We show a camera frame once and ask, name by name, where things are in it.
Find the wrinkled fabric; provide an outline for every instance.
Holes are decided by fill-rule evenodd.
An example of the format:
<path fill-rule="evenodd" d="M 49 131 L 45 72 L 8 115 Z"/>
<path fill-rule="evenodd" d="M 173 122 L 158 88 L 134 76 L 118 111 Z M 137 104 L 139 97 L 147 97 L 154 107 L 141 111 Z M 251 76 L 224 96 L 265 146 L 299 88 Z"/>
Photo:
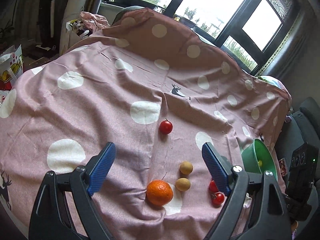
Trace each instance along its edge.
<path fill-rule="evenodd" d="M 83 21 L 84 25 L 92 30 L 92 32 L 96 32 L 105 28 L 108 28 L 110 25 L 107 19 L 99 14 L 92 14 L 89 12 L 81 12 L 80 18 Z"/>
<path fill-rule="evenodd" d="M 289 96 L 289 112 L 288 112 L 288 115 L 289 114 L 293 114 L 293 108 L 292 108 L 292 98 L 291 98 L 291 95 L 289 94 L 288 90 L 286 89 L 286 87 L 282 84 L 282 82 L 280 80 L 277 80 L 276 78 L 274 77 L 271 77 L 271 76 L 259 76 L 257 77 L 271 85 L 274 85 L 280 89 L 282 89 L 283 91 L 287 92 L 288 96 Z"/>
<path fill-rule="evenodd" d="M 203 239 L 222 206 L 211 204 L 202 144 L 212 142 L 243 167 L 242 150 L 262 134 L 276 160 L 288 100 L 181 23 L 146 8 L 128 12 L 16 82 L 0 108 L 0 168 L 12 181 L 11 211 L 1 203 L 28 227 L 44 174 L 85 165 L 112 141 L 117 156 L 93 199 L 114 237 Z M 169 135 L 158 130 L 166 118 Z M 194 167 L 190 190 L 174 190 L 171 207 L 149 204 L 148 183 L 163 179 L 174 189 L 185 160 Z M 74 223 L 85 234 L 71 199 Z M 234 234 L 243 230 L 249 206 Z"/>

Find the bed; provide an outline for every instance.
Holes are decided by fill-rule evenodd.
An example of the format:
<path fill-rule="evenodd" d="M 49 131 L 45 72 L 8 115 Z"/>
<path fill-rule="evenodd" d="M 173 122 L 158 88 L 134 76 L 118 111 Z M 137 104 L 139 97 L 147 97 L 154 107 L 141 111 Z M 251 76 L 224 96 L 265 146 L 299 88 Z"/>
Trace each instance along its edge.
<path fill-rule="evenodd" d="M 202 145 L 211 142 L 243 167 L 243 149 L 263 138 L 276 161 L 289 101 L 287 91 L 250 76 L 183 24 L 147 8 L 127 12 L 18 79 L 0 108 L 0 185 L 7 192 L 0 201 L 27 237 L 44 174 L 71 172 L 112 141 L 117 157 L 93 199 L 115 238 L 203 239 L 221 207 L 211 204 Z M 169 135 L 158 130 L 165 119 L 173 124 Z M 184 160 L 194 171 L 190 190 L 181 193 L 174 183 Z M 145 201 L 154 179 L 174 192 L 160 209 Z M 234 235 L 249 206 L 244 203 Z"/>

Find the round brown fruit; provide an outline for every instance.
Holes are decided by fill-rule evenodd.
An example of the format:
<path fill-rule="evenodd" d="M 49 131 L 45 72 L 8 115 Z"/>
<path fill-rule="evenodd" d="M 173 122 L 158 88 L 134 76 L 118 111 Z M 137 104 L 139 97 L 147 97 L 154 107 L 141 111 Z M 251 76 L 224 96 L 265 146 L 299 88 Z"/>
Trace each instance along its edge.
<path fill-rule="evenodd" d="M 175 186 L 179 191 L 187 191 L 188 189 L 190 189 L 191 183 L 186 178 L 180 178 L 176 181 Z"/>
<path fill-rule="evenodd" d="M 189 175 L 193 171 L 193 166 L 191 162 L 183 162 L 180 164 L 180 171 L 184 175 Z"/>

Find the red tomato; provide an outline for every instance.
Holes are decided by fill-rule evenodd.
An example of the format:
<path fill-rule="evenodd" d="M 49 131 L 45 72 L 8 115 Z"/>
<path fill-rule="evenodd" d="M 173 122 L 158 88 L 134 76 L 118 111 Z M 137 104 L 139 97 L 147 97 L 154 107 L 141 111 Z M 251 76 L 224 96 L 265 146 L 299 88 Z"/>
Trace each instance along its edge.
<path fill-rule="evenodd" d="M 221 205 L 224 202 L 224 195 L 220 192 L 212 195 L 212 204 L 213 205 Z"/>
<path fill-rule="evenodd" d="M 209 190 L 210 190 L 211 192 L 213 192 L 213 193 L 219 192 L 218 187 L 217 187 L 216 183 L 214 182 L 214 180 L 210 182 L 210 184 L 209 184 Z"/>
<path fill-rule="evenodd" d="M 172 128 L 173 128 L 172 123 L 169 122 L 167 119 L 165 119 L 165 121 L 162 121 L 159 126 L 160 132 L 162 132 L 163 134 L 171 133 Z"/>

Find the deer print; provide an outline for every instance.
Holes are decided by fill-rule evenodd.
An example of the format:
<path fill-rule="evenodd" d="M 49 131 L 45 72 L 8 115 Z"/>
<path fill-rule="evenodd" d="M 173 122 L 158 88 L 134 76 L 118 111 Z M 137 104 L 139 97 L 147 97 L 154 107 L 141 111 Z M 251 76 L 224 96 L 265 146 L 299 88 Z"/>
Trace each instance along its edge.
<path fill-rule="evenodd" d="M 1 178 L 2 178 L 2 187 L 0 187 L 0 196 L 2 196 L 4 198 L 4 200 L 7 203 L 8 208 L 11 210 L 11 205 L 9 203 L 9 194 L 8 194 L 8 186 L 11 185 L 11 181 L 9 181 L 9 175 L 6 173 L 7 175 L 7 181 L 4 180 L 4 171 L 1 171 Z"/>
<path fill-rule="evenodd" d="M 176 95 L 176 96 L 179 96 L 179 97 L 183 97 L 183 98 L 189 98 L 189 100 L 191 100 L 191 97 L 186 97 L 184 94 L 182 94 L 182 93 L 180 92 L 180 90 L 181 90 L 180 87 L 178 87 L 178 86 L 176 86 L 176 85 L 173 85 L 173 84 L 172 84 L 172 86 L 173 86 L 173 89 L 171 90 L 171 93 L 172 93 L 172 94 L 174 94 L 174 95 Z"/>

